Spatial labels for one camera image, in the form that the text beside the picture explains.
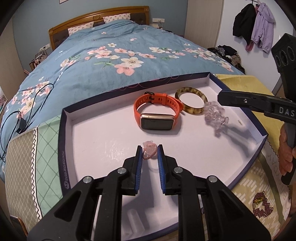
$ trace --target human hand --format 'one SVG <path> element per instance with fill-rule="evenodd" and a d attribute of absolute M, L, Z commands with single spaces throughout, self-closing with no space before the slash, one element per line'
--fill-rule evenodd
<path fill-rule="evenodd" d="M 279 137 L 279 171 L 284 176 L 293 169 L 293 157 L 296 158 L 296 147 L 292 149 L 287 144 L 287 133 L 284 126 L 281 127 Z"/>

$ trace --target blue duvet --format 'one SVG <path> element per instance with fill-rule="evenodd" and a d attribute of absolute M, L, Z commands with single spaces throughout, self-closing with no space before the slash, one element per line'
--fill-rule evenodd
<path fill-rule="evenodd" d="M 29 128 L 61 114 L 62 108 L 68 105 L 106 91 L 198 72 L 242 74 L 210 51 L 173 33 L 129 20 L 116 20 L 68 37 L 24 80 L 6 106 L 3 120 L 19 110 L 28 121 L 31 109 L 34 113 L 49 93 L 43 108 L 30 120 Z M 3 127 L 4 149 L 17 116 L 13 114 Z M 3 180 L 4 172 L 5 164 L 0 161 Z"/>

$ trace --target small screw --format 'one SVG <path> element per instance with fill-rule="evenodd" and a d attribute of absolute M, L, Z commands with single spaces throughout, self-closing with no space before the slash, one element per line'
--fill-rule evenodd
<path fill-rule="evenodd" d="M 84 183 L 90 183 L 91 181 L 92 181 L 92 177 L 90 177 L 90 176 L 86 176 L 83 178 Z"/>
<path fill-rule="evenodd" d="M 117 169 L 117 172 L 118 172 L 119 174 L 124 174 L 124 173 L 126 173 L 126 169 L 125 169 L 124 167 L 121 167 L 121 168 L 118 168 L 118 169 Z"/>
<path fill-rule="evenodd" d="M 215 183 L 215 182 L 218 181 L 218 178 L 215 177 L 215 176 L 209 176 L 209 181 L 210 181 L 211 183 Z"/>
<path fill-rule="evenodd" d="M 183 168 L 182 167 L 175 167 L 174 168 L 174 172 L 175 173 L 181 173 L 183 171 Z"/>

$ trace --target white foam insert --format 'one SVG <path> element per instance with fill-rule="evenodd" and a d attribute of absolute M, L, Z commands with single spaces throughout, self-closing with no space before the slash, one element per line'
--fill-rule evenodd
<path fill-rule="evenodd" d="M 138 145 L 150 140 L 162 144 L 165 154 L 174 157 L 179 166 L 193 175 L 215 175 L 229 185 L 264 140 L 240 108 L 225 107 L 229 123 L 227 132 L 220 137 L 205 124 L 204 115 L 182 112 L 171 131 L 142 130 L 134 119 L 134 100 L 145 91 L 174 96 L 184 86 L 199 89 L 208 101 L 217 101 L 221 91 L 206 77 L 126 94 L 68 113 L 66 157 L 71 187 L 87 175 L 106 176 L 121 167 L 126 158 L 134 156 Z M 183 94 L 180 99 L 193 107 L 203 106 L 194 94 Z M 152 104 L 141 106 L 140 111 L 174 114 L 169 107 Z M 122 206 L 122 240 L 145 236 L 178 222 L 177 197 L 162 194 L 156 157 L 143 161 L 139 193 L 135 197 L 124 196 Z"/>

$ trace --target blue wall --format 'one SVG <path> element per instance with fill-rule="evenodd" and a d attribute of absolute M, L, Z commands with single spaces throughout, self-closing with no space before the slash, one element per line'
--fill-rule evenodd
<path fill-rule="evenodd" d="M 15 45 L 21 64 L 29 63 L 49 41 L 48 30 L 74 17 L 112 7 L 149 6 L 152 18 L 165 18 L 163 28 L 184 35 L 188 0 L 25 0 L 13 17 Z"/>

